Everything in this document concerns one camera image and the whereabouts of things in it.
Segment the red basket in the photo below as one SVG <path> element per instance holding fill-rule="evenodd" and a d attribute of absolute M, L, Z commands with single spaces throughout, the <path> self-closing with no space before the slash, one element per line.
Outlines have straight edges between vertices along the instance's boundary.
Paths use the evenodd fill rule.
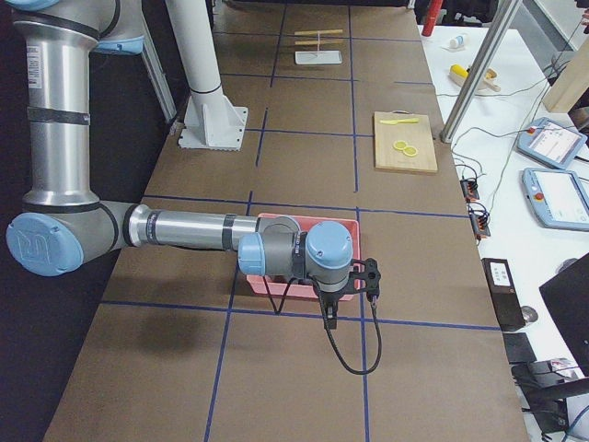
<path fill-rule="evenodd" d="M 261 218 L 276 218 L 278 216 L 284 215 L 276 215 L 276 214 L 260 214 L 259 217 Z M 298 224 L 301 226 L 303 231 L 307 232 L 312 226 L 315 224 L 319 224 L 322 221 L 336 221 L 342 224 L 344 227 L 348 229 L 350 235 L 352 235 L 352 246 L 353 246 L 353 258 L 356 260 L 360 259 L 360 225 L 358 221 L 353 219 L 338 219 L 338 218 L 319 218 L 313 216 L 293 216 L 289 215 L 290 217 L 294 218 Z M 260 296 L 267 296 L 268 292 L 266 291 L 266 285 L 264 284 L 264 278 L 262 276 L 252 275 L 249 274 L 248 277 L 249 285 L 251 285 L 252 290 L 256 295 Z M 286 288 L 286 283 L 274 283 L 267 279 L 268 287 L 270 288 L 270 294 L 273 297 L 281 297 L 284 293 L 284 289 Z M 360 283 L 356 282 L 356 288 L 360 287 Z M 288 289 L 288 294 L 286 297 L 293 297 L 298 299 L 317 299 L 315 292 L 313 291 L 312 285 L 296 285 L 292 284 L 291 287 Z M 344 295 L 341 297 L 341 301 L 349 301 L 353 299 L 353 295 Z"/>

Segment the blue object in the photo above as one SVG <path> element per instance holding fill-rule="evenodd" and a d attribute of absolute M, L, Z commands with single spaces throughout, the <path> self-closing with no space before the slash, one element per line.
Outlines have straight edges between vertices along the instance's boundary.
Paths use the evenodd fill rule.
<path fill-rule="evenodd" d="M 144 49 L 144 36 L 125 40 L 99 41 L 94 52 L 108 53 L 110 55 L 137 55 Z"/>
<path fill-rule="evenodd" d="M 566 169 L 587 141 L 574 129 L 563 128 L 550 118 L 534 120 L 517 138 L 517 148 L 553 169 Z"/>
<path fill-rule="evenodd" d="M 589 231 L 589 198 L 576 173 L 524 169 L 525 196 L 544 227 Z"/>
<path fill-rule="evenodd" d="M 266 274 L 266 255 L 260 233 L 250 233 L 239 240 L 237 261 L 244 274 Z"/>
<path fill-rule="evenodd" d="M 323 221 L 311 227 L 307 233 L 306 253 L 324 269 L 346 268 L 352 261 L 352 235 L 340 223 Z"/>
<path fill-rule="evenodd" d="M 43 214 L 17 216 L 6 230 L 6 243 L 15 260 L 41 276 L 72 272 L 84 262 L 75 235 L 55 218 Z"/>
<path fill-rule="evenodd" d="M 46 7 L 59 3 L 60 0 L 6 0 L 6 2 L 21 11 L 41 11 Z"/>

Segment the light blue joint cap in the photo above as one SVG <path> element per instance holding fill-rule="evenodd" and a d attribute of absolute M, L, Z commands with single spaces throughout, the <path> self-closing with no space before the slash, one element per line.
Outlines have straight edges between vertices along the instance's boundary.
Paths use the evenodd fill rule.
<path fill-rule="evenodd" d="M 72 272 L 84 262 L 84 251 L 75 235 L 43 214 L 17 216 L 6 230 L 6 243 L 15 260 L 41 276 Z"/>
<path fill-rule="evenodd" d="M 266 255 L 260 233 L 249 233 L 239 240 L 237 250 L 239 269 L 244 274 L 266 274 Z"/>
<path fill-rule="evenodd" d="M 144 36 L 125 40 L 99 41 L 94 52 L 110 55 L 137 55 L 144 50 Z"/>
<path fill-rule="evenodd" d="M 59 3 L 60 0 L 6 0 L 6 2 L 21 11 L 41 11 L 46 7 Z"/>
<path fill-rule="evenodd" d="M 307 233 L 306 254 L 324 269 L 348 267 L 353 256 L 352 235 L 340 223 L 323 221 Z"/>

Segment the white table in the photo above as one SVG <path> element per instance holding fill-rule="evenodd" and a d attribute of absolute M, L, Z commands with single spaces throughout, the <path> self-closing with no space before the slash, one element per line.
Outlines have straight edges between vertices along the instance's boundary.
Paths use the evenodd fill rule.
<path fill-rule="evenodd" d="M 450 65 L 461 64 L 468 67 L 472 64 L 486 31 L 436 27 L 431 37 L 422 37 L 444 119 L 447 119 L 456 101 L 456 97 L 445 97 L 444 94 L 456 95 L 459 91 L 459 86 L 448 75 Z M 468 35 L 468 44 L 464 51 L 449 52 L 442 48 L 450 39 L 463 32 Z M 498 73 L 496 83 L 502 87 L 500 94 L 510 94 L 531 87 L 544 78 L 542 69 L 514 29 L 508 30 L 491 68 Z M 545 87 L 547 82 L 540 81 L 529 90 L 511 97 L 475 97 L 458 128 L 453 147 L 455 152 L 473 157 L 482 165 L 485 175 L 479 178 L 479 194 L 480 201 L 488 209 L 491 209 L 492 194 L 500 182 L 502 169 L 505 168 L 491 210 L 491 237 L 485 238 L 479 244 L 480 257 L 508 260 L 520 304 L 531 306 L 537 311 L 538 321 L 521 330 L 527 334 L 537 360 L 554 357 L 572 360 L 571 352 L 560 337 L 538 287 L 548 281 L 566 259 L 580 258 L 589 252 L 589 233 L 540 226 L 524 196 L 521 171 L 542 166 L 512 150 L 515 134 L 494 138 L 478 130 L 467 132 L 471 127 L 480 127 L 493 134 L 520 130 L 524 124 L 532 121 L 537 106 L 534 103 L 538 103 L 537 98 Z M 495 94 L 489 89 L 480 93 Z M 572 125 L 567 114 L 549 113 L 540 104 L 536 118 L 542 116 L 549 116 L 564 126 Z M 579 155 L 589 157 L 589 150 L 584 147 Z M 479 171 L 474 161 L 465 159 L 465 162 Z M 462 169 L 458 168 L 459 175 L 462 175 Z M 575 170 L 581 177 L 589 178 L 587 164 L 573 161 L 569 169 Z M 465 176 L 471 175 L 471 172 L 465 170 Z M 532 440 L 539 440 L 539 430 L 533 417 L 527 416 L 526 423 Z"/>

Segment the wooden cutting board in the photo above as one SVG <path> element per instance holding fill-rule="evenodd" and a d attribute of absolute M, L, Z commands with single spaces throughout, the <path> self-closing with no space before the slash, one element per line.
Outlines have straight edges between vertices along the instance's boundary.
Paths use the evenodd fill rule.
<path fill-rule="evenodd" d="M 417 118 L 419 122 L 400 122 L 395 125 L 381 121 Z M 415 157 L 408 157 L 393 145 L 405 141 L 417 148 Z M 427 115 L 375 112 L 375 168 L 397 172 L 436 173 L 432 130 Z"/>

